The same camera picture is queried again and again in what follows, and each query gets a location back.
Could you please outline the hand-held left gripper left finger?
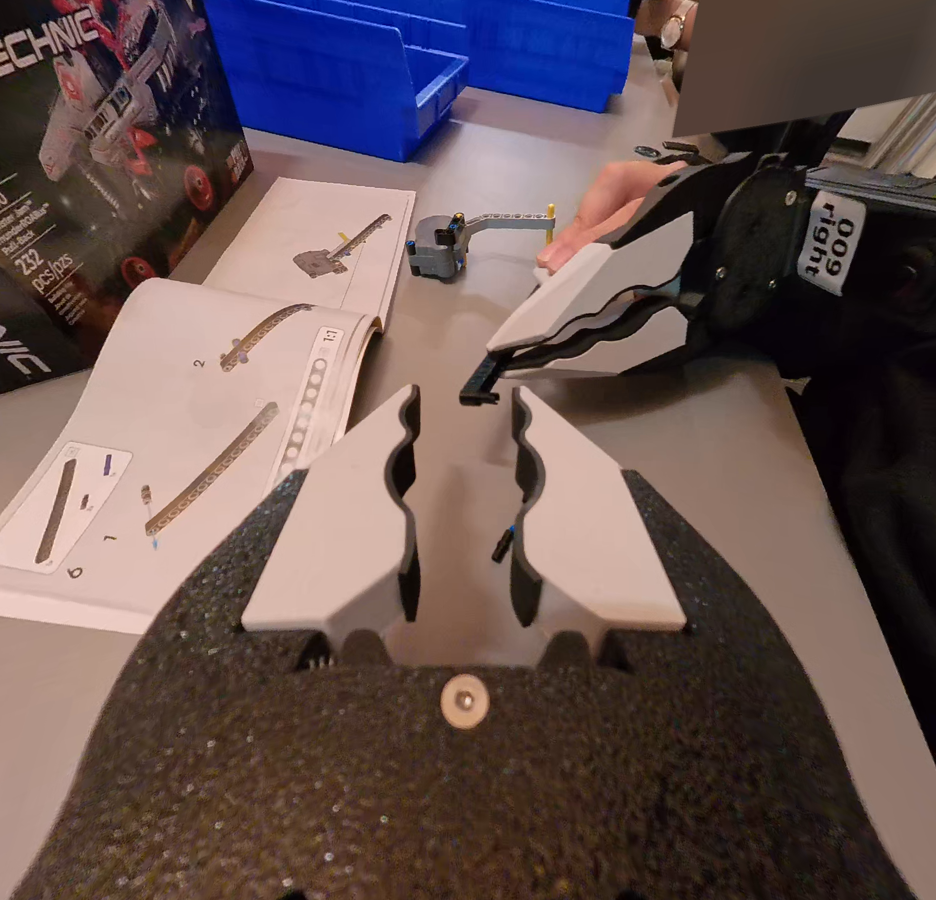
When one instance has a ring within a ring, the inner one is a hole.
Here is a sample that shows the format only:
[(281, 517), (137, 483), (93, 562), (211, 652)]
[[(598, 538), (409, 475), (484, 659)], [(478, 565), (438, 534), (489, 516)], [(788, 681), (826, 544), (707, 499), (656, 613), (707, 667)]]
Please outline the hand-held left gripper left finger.
[(310, 630), (332, 645), (415, 621), (420, 390), (404, 385), (311, 462), (241, 616), (251, 633)]

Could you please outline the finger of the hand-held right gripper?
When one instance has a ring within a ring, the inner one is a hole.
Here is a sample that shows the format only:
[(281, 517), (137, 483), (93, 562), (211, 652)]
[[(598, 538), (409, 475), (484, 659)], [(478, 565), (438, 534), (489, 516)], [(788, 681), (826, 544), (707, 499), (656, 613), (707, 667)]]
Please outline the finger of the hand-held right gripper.
[(621, 293), (668, 284), (692, 246), (694, 217), (684, 213), (618, 249), (587, 245), (511, 314), (487, 352), (548, 341), (574, 321), (597, 316)]
[(689, 319), (669, 302), (636, 302), (615, 321), (579, 327), (568, 338), (522, 352), (502, 370), (504, 378), (526, 378), (535, 372), (569, 377), (623, 374), (682, 347)]

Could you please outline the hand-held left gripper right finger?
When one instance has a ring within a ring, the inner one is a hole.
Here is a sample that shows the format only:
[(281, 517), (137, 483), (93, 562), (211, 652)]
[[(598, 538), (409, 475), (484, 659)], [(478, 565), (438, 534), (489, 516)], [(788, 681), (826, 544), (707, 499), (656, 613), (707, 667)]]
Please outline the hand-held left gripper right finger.
[(616, 460), (526, 386), (511, 393), (521, 507), (510, 601), (544, 642), (613, 630), (678, 633), (688, 618)]

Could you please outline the long black perforated beam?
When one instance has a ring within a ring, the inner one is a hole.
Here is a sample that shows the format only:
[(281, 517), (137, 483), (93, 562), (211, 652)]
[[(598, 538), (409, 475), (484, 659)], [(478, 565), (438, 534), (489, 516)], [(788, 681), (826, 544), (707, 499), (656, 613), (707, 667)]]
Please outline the long black perforated beam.
[(496, 390), (496, 385), (511, 367), (514, 354), (515, 352), (509, 349), (488, 352), (462, 386), (459, 393), (460, 404), (465, 407), (497, 405), (500, 393)]

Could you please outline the grey desk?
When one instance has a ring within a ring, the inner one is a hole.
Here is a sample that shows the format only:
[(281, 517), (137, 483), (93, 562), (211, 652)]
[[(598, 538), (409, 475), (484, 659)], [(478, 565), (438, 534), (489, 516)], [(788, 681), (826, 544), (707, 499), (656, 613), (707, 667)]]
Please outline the grey desk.
[[(624, 94), (594, 114), (467, 88), (450, 121), (400, 164), (246, 130), (254, 172), (176, 269), (201, 283), (277, 177), (416, 193), (434, 214), (542, 211), (565, 227), (609, 162), (669, 139), (674, 107), (644, 40)], [(505, 569), (489, 556), (520, 492), (509, 396), (462, 408), (458, 391), (532, 288), (535, 234), (473, 239), (457, 284), (403, 264), (389, 328), (361, 369), (352, 423), (405, 383), (422, 391), (415, 512), (422, 596), (393, 647), (405, 662), (519, 661)], [(786, 388), (740, 354), (618, 381), (534, 391), (627, 470), (639, 472), (772, 614), (835, 727), (881, 840), (918, 898), (934, 898), (934, 764), (872, 606), (830, 513)], [(2, 898), (54, 822), (107, 692), (137, 637), (2, 618)]]

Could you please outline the person's right hand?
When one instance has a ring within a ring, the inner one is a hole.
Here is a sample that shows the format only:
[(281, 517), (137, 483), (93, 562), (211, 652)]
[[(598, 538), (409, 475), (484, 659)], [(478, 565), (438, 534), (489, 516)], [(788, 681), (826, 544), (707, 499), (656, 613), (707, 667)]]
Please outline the person's right hand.
[(623, 227), (652, 188), (686, 166), (683, 160), (668, 164), (649, 160), (608, 164), (584, 194), (571, 224), (540, 252), (536, 265), (549, 274), (557, 273), (582, 248)]

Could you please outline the grey motor block assembly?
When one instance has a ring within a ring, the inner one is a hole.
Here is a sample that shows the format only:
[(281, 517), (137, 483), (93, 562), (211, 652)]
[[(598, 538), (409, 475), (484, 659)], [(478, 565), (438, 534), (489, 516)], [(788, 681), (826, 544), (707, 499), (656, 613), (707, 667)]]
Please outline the grey motor block assembly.
[(466, 218), (433, 215), (422, 219), (405, 244), (411, 274), (450, 282), (464, 268), (472, 237), (486, 230), (546, 232), (546, 214), (488, 213)]

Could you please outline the open instruction booklet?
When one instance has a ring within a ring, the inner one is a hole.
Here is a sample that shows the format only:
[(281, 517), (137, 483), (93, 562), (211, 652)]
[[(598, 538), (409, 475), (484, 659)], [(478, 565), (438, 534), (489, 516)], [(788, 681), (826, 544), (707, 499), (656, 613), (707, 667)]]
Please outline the open instruction booklet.
[(2, 617), (143, 633), (342, 438), (415, 200), (279, 177), (202, 284), (133, 290), (62, 433), (2, 509)]

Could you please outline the wristwatch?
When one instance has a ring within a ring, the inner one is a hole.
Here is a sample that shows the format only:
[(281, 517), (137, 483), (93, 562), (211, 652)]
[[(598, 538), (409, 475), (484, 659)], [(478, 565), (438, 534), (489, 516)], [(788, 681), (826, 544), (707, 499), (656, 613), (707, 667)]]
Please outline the wristwatch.
[(663, 0), (664, 19), (659, 30), (661, 48), (668, 52), (688, 52), (696, 21), (696, 0)]

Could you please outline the person's dark clothing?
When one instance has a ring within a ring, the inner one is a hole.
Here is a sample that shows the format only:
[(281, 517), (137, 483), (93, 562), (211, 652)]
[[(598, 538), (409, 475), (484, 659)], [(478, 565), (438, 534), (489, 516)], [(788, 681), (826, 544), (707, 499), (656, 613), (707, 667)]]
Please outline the person's dark clothing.
[(930, 755), (935, 749), (935, 402), (930, 366), (814, 372), (803, 437)]

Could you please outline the toy truck set box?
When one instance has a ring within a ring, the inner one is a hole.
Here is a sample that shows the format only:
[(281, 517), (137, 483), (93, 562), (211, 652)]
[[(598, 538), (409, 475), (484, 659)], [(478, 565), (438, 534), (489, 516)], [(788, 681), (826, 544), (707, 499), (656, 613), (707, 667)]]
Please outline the toy truck set box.
[(91, 367), (253, 169), (204, 0), (1, 0), (1, 391)]

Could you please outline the aluminium frame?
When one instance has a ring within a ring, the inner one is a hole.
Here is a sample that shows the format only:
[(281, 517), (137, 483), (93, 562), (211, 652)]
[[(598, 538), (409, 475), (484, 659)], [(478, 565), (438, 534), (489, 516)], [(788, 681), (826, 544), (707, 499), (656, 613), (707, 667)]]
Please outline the aluminium frame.
[(863, 157), (834, 157), (807, 173), (808, 188), (877, 211), (934, 217), (935, 94), (910, 98)]

